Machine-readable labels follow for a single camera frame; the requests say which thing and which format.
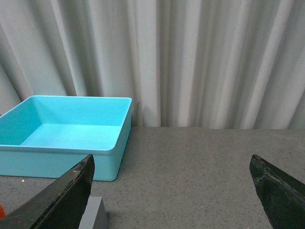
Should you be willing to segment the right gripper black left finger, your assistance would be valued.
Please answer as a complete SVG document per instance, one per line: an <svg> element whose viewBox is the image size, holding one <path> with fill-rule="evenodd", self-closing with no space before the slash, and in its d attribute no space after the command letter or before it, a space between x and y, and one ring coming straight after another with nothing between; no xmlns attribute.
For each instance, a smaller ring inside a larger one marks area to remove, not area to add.
<svg viewBox="0 0 305 229"><path fill-rule="evenodd" d="M2 229L77 229L91 193L95 164L86 156L0 220Z"/></svg>

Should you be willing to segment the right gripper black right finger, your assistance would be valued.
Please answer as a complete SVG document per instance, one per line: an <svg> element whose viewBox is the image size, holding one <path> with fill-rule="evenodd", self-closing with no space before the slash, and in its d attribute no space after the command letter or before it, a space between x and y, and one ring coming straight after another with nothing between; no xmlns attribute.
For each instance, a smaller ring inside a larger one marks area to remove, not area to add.
<svg viewBox="0 0 305 229"><path fill-rule="evenodd" d="M249 169L272 228L303 229L305 185L258 155L252 155Z"/></svg>

